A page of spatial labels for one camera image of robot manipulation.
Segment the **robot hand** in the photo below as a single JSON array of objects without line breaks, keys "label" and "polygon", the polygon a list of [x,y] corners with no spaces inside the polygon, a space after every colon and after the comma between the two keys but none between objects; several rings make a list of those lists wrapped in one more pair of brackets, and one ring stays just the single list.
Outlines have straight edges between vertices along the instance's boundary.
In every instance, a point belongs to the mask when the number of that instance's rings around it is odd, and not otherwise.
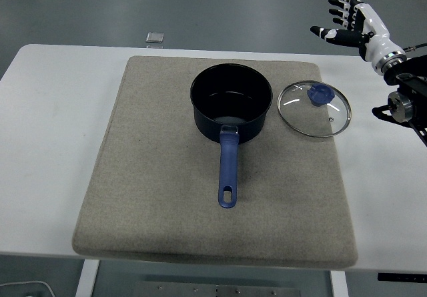
[{"label": "robot hand", "polygon": [[327,43],[354,47],[360,57],[381,71],[388,62],[406,61],[406,53],[390,39],[390,32],[373,8],[361,0],[328,0],[329,14],[339,29],[312,26],[310,31]]}]

